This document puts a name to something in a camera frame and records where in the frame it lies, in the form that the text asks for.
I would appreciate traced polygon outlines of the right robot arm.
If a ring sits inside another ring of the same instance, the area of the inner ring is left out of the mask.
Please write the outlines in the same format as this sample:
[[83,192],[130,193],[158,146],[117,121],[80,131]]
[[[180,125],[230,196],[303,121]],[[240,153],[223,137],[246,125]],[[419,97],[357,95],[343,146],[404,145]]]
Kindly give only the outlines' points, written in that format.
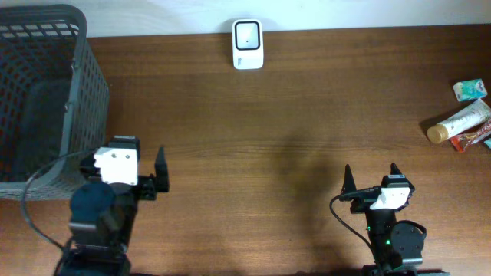
[[[362,275],[446,275],[441,270],[420,271],[423,264],[422,251],[427,237],[427,229],[409,220],[396,218],[396,213],[409,205],[415,191],[414,185],[398,169],[390,165],[390,173],[384,176],[381,184],[358,189],[354,182],[351,167],[344,168],[344,181],[341,193],[329,203],[331,214],[349,231],[359,237],[370,249],[373,265],[365,265]],[[367,237],[362,236],[344,222],[334,211],[334,202],[350,202],[350,213],[365,215]]]

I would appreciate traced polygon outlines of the orange snack bar wrapper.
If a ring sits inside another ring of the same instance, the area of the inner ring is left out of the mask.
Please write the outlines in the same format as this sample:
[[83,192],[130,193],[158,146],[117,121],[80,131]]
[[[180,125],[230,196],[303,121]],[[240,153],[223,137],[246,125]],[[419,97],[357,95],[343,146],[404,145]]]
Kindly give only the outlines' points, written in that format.
[[458,153],[464,153],[466,149],[490,135],[490,120],[487,120],[477,131],[458,134],[450,138],[450,142]]

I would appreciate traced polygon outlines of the green wet wipes pack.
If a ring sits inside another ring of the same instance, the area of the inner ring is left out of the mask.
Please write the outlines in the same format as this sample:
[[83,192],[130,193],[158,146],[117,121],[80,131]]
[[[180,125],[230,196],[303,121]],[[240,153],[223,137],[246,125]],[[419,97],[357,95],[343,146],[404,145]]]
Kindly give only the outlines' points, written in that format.
[[484,141],[484,144],[489,148],[491,149],[491,139],[487,139]]

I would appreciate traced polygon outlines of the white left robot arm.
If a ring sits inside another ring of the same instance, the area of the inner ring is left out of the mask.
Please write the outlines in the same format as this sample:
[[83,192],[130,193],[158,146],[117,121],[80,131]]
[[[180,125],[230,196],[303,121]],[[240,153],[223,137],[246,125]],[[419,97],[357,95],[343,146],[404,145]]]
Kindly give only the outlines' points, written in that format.
[[127,251],[138,204],[170,190],[163,149],[158,149],[148,176],[139,173],[139,161],[140,141],[135,136],[114,136],[84,154],[79,170],[85,183],[71,196],[71,237],[56,275],[130,274]]

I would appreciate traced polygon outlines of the white cream tube gold cap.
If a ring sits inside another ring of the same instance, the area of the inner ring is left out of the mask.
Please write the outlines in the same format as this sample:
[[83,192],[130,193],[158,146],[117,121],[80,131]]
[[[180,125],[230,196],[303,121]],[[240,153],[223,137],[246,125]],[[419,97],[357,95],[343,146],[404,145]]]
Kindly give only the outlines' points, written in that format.
[[483,100],[478,99],[451,117],[430,127],[427,130],[427,138],[431,143],[439,144],[484,123],[489,118],[490,107]]

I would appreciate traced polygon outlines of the small green tissue pack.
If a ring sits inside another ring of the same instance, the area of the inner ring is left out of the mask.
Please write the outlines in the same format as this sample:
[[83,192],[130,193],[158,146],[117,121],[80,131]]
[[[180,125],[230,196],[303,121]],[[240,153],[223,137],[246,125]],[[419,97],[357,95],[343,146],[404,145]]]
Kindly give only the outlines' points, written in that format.
[[465,80],[453,85],[458,102],[477,100],[488,95],[482,79]]

